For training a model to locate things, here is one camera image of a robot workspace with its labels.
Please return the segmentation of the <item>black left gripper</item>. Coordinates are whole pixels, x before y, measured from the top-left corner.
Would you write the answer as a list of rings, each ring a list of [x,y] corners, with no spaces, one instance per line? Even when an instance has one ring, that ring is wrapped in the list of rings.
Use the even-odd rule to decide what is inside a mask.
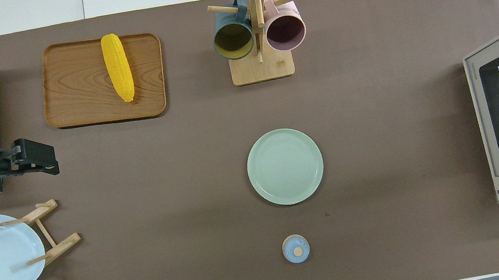
[[[18,155],[20,164],[15,163]],[[54,146],[29,139],[18,139],[13,141],[10,149],[0,148],[0,178],[18,177],[26,173],[59,174],[60,167],[56,161]]]

